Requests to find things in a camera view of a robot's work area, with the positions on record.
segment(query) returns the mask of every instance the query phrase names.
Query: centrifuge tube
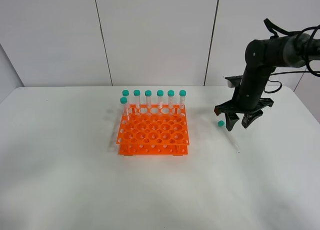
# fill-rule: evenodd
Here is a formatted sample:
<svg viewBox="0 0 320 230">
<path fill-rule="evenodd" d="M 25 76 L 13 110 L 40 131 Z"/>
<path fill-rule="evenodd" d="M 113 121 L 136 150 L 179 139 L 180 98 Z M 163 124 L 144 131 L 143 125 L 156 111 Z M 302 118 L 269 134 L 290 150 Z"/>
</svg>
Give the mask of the centrifuge tube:
<svg viewBox="0 0 320 230">
<path fill-rule="evenodd" d="M 133 95 L 134 95 L 134 99 L 135 99 L 135 107 L 137 109 L 140 109 L 140 90 L 136 89 L 133 92 Z"/>
<path fill-rule="evenodd" d="M 145 102 L 146 102 L 146 107 L 147 109 L 151 109 L 151 91 L 150 90 L 146 90 L 145 91 Z"/>
<path fill-rule="evenodd" d="M 129 103 L 128 103 L 128 100 L 127 100 L 127 98 L 126 97 L 122 97 L 121 99 L 120 99 L 120 103 L 123 105 L 123 114 L 125 115 L 125 116 L 127 116 L 127 119 L 129 120 L 129 108 L 130 108 L 130 105 L 129 105 Z"/>
<path fill-rule="evenodd" d="M 163 105 L 163 95 L 164 92 L 162 90 L 158 90 L 156 92 L 157 96 L 158 96 L 158 110 L 160 111 L 162 109 L 162 105 Z"/>
<path fill-rule="evenodd" d="M 169 109 L 173 109 L 174 108 L 174 95 L 175 95 L 175 92 L 173 90 L 169 90 L 168 91 L 168 98 L 169 98 L 169 105 L 168 105 L 168 108 Z"/>
<path fill-rule="evenodd" d="M 180 90 L 179 95 L 180 95 L 179 109 L 184 109 L 185 108 L 185 100 L 184 99 L 186 97 L 186 91 Z"/>
</svg>

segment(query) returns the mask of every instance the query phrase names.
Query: black cable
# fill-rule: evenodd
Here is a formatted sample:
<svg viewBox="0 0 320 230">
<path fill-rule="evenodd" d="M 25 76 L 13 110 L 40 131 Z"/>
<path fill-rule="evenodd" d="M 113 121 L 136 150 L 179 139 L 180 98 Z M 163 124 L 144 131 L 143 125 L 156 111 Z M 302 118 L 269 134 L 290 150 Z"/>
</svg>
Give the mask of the black cable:
<svg viewBox="0 0 320 230">
<path fill-rule="evenodd" d="M 269 82 L 272 82 L 272 83 L 279 83 L 280 86 L 279 86 L 278 89 L 273 90 L 273 91 L 266 91 L 266 90 L 264 90 L 264 92 L 265 92 L 266 94 L 274 94 L 274 93 L 277 93 L 279 90 L 281 90 L 281 88 L 282 88 L 282 83 L 281 83 L 280 81 L 277 81 L 277 80 L 269 80 L 269 79 L 268 79 L 268 81 L 269 81 Z"/>
<path fill-rule="evenodd" d="M 295 74 L 295 73 L 311 73 L 308 71 L 288 71 L 288 72 L 279 72 L 279 73 L 274 73 L 271 75 L 279 75 L 279 74 Z"/>
</svg>

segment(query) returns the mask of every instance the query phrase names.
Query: test tube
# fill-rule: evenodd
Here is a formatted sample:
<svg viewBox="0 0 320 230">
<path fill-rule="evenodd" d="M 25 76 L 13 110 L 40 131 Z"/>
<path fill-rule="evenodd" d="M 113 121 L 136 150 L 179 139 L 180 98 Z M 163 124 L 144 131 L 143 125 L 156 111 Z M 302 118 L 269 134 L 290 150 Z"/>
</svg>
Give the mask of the test tube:
<svg viewBox="0 0 320 230">
<path fill-rule="evenodd" d="M 229 133 L 229 131 L 227 130 L 227 128 L 225 127 L 225 122 L 223 120 L 220 120 L 218 122 L 218 126 L 222 128 L 223 133 L 225 134 L 225 136 L 228 138 L 229 142 L 232 144 L 233 148 L 240 153 L 240 147 L 238 142 L 235 140 L 235 138 L 232 136 L 231 133 Z"/>
<path fill-rule="evenodd" d="M 168 104 L 168 108 L 169 109 L 173 109 L 174 108 L 174 95 L 175 95 L 175 92 L 173 90 L 169 90 L 168 91 L 168 98 L 169 98 L 169 104 Z"/>
<path fill-rule="evenodd" d="M 146 107 L 148 108 L 148 109 L 151 109 L 151 91 L 150 90 L 146 90 L 145 91 L 145 102 L 146 102 Z"/>
<path fill-rule="evenodd" d="M 180 90 L 179 92 L 180 95 L 180 102 L 179 102 L 179 109 L 184 109 L 185 108 L 185 97 L 186 97 L 186 91 L 185 90 Z"/>
<path fill-rule="evenodd" d="M 162 99 L 163 99 L 164 92 L 162 90 L 158 90 L 156 94 L 158 96 L 158 109 L 161 110 L 163 105 Z"/>
<path fill-rule="evenodd" d="M 122 97 L 120 99 L 120 103 L 123 105 L 123 114 L 127 116 L 127 119 L 129 120 L 129 103 L 126 97 Z"/>
<path fill-rule="evenodd" d="M 136 89 L 133 92 L 133 95 L 134 95 L 134 99 L 135 99 L 135 107 L 137 109 L 140 109 L 140 90 Z"/>
</svg>

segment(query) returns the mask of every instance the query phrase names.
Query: rack hole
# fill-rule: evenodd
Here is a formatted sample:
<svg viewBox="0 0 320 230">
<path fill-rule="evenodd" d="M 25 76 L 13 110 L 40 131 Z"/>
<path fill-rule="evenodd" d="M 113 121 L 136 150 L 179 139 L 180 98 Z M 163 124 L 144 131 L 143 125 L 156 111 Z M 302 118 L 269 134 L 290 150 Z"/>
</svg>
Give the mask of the rack hole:
<svg viewBox="0 0 320 230">
<path fill-rule="evenodd" d="M 179 116 L 175 115 L 175 116 L 173 117 L 173 121 L 174 121 L 174 122 L 180 122 L 180 121 L 181 121 L 181 118 L 180 118 Z"/>
<path fill-rule="evenodd" d="M 143 115 L 142 117 L 141 117 L 141 120 L 144 122 L 144 121 L 147 121 L 148 120 L 148 117 L 146 116 L 146 115 Z"/>
<path fill-rule="evenodd" d="M 158 134 L 155 132 L 149 133 L 148 138 L 149 139 L 156 139 L 158 137 Z"/>
<path fill-rule="evenodd" d="M 158 111 L 159 111 L 159 110 L 158 110 L 157 108 L 152 108 L 150 112 L 151 112 L 152 114 L 157 114 Z"/>
<path fill-rule="evenodd" d="M 184 138 L 184 136 L 180 133 L 176 133 L 174 136 L 173 136 L 176 140 L 181 140 Z"/>
<path fill-rule="evenodd" d="M 145 114 L 145 113 L 147 113 L 148 112 L 148 110 L 146 109 L 146 108 L 141 108 L 140 109 L 140 113 L 141 114 Z"/>
<path fill-rule="evenodd" d="M 139 132 L 135 136 L 137 139 L 144 139 L 146 137 L 146 134 L 143 132 Z"/>
<path fill-rule="evenodd" d="M 158 124 L 156 124 L 156 123 L 150 124 L 150 125 L 149 125 L 149 129 L 151 129 L 151 130 L 157 130 L 157 129 L 158 129 Z"/>
<path fill-rule="evenodd" d="M 163 118 L 163 121 L 164 121 L 164 122 L 169 122 L 169 121 L 170 121 L 170 117 L 165 116 L 165 117 Z"/>
<path fill-rule="evenodd" d="M 138 128 L 139 130 L 144 130 L 144 129 L 147 128 L 147 126 L 146 126 L 145 124 L 143 124 L 143 123 L 140 123 L 140 124 L 138 124 L 137 128 Z"/>
<path fill-rule="evenodd" d="M 133 133 L 131 132 L 126 132 L 124 135 L 123 135 L 123 138 L 124 139 L 132 139 L 134 137 Z"/>
<path fill-rule="evenodd" d="M 161 138 L 163 139 L 163 140 L 167 140 L 167 139 L 169 139 L 171 136 L 170 136 L 170 134 L 168 134 L 168 133 L 163 133 L 163 134 L 161 134 Z"/>
<path fill-rule="evenodd" d="M 170 128 L 170 125 L 169 125 L 169 124 L 162 124 L 162 125 L 161 125 L 161 129 L 162 129 L 162 130 L 169 130 L 169 128 Z"/>
<path fill-rule="evenodd" d="M 153 116 L 151 116 L 151 121 L 152 122 L 156 122 L 156 121 L 158 121 L 158 116 L 155 116 L 155 115 L 153 115 Z"/>
<path fill-rule="evenodd" d="M 173 126 L 173 129 L 176 130 L 176 131 L 180 131 L 182 129 L 182 126 L 180 124 L 175 124 Z"/>
<path fill-rule="evenodd" d="M 169 114 L 169 109 L 168 108 L 163 108 L 161 109 L 162 114 Z"/>
</svg>

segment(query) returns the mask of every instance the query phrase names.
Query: white wall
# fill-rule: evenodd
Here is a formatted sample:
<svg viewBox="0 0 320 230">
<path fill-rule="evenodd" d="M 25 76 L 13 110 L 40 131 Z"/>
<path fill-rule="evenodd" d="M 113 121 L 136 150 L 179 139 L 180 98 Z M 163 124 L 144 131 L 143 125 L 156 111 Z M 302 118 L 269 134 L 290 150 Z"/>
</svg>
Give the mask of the white wall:
<svg viewBox="0 0 320 230">
<path fill-rule="evenodd" d="M 0 44 L 0 103 L 23 84 Z"/>
<path fill-rule="evenodd" d="M 111 85 L 95 0 L 0 0 L 0 13 L 25 86 Z"/>
<path fill-rule="evenodd" d="M 203 85 L 217 0 L 97 0 L 114 85 Z"/>
<path fill-rule="evenodd" d="M 319 0 L 219 0 L 206 85 L 225 86 L 224 76 L 242 75 L 246 46 L 271 34 L 263 20 L 287 30 L 319 24 Z M 277 68 L 276 72 L 298 69 Z M 272 77 L 294 89 L 302 74 Z"/>
</svg>

